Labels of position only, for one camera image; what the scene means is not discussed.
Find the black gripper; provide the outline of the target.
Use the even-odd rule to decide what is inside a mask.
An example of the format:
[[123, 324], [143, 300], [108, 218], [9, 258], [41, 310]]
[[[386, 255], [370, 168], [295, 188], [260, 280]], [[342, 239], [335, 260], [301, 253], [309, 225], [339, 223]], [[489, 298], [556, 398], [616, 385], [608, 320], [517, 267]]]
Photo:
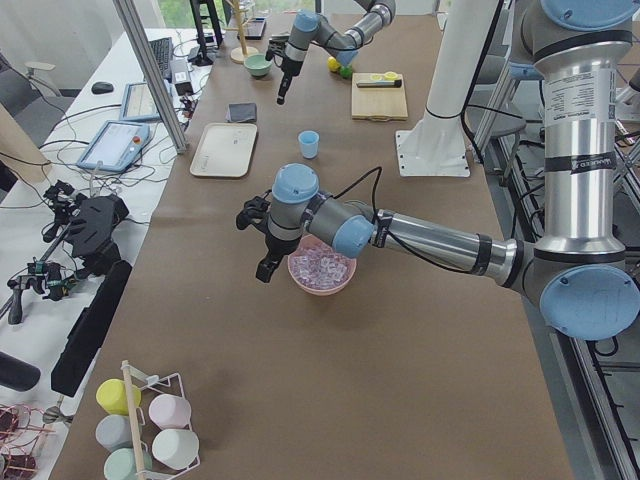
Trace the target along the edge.
[[[270, 190], [262, 195], [254, 196], [244, 202], [243, 208], [237, 214], [235, 224], [238, 230], [245, 230], [253, 226], [259, 232], [265, 234], [268, 230], [268, 212], [271, 202], [268, 200]], [[263, 283], [269, 283], [273, 273], [278, 270], [283, 260], [282, 256], [276, 256], [273, 260], [265, 257], [257, 266], [256, 278]]]
[[275, 35], [269, 38], [265, 58], [267, 61], [274, 61], [276, 58], [280, 59], [279, 68], [284, 73], [284, 76], [278, 88], [276, 103], [283, 105], [293, 78], [301, 72], [306, 58], [306, 48], [299, 48], [292, 44], [287, 35]]

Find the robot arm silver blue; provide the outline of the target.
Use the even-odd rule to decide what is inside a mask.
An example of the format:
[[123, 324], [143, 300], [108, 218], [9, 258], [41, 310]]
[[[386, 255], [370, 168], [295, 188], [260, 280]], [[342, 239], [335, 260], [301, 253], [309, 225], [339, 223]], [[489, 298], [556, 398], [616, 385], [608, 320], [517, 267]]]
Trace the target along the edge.
[[[456, 1], [445, 26], [423, 118], [396, 141], [401, 176], [468, 176], [453, 152], [477, 73], [504, 1]], [[312, 44], [337, 60], [353, 60], [392, 23], [395, 1], [357, 1], [365, 14], [344, 34], [319, 13], [296, 14], [286, 41], [271, 40], [282, 58], [277, 103], [284, 104]], [[515, 1], [511, 54], [544, 83], [544, 234], [535, 243], [494, 240], [376, 209], [342, 203], [320, 189], [306, 164], [279, 169], [264, 196], [245, 202], [240, 230], [254, 226], [268, 248], [256, 278], [269, 282], [285, 255], [309, 232], [348, 258], [367, 244], [404, 249], [455, 273], [489, 276], [535, 304], [547, 324], [583, 340], [629, 327], [639, 314], [639, 287], [625, 271], [625, 246], [613, 234], [617, 64], [632, 46], [639, 1]]]
[[279, 68], [283, 72], [276, 98], [278, 105], [285, 103], [292, 80], [301, 73], [312, 44], [332, 55], [341, 66], [349, 66], [358, 50], [390, 25], [396, 15], [396, 2], [392, 0], [358, 1], [358, 4], [365, 13], [345, 32], [334, 28], [323, 14], [302, 9], [297, 12], [288, 32], [269, 38], [265, 58], [270, 61], [279, 57]]

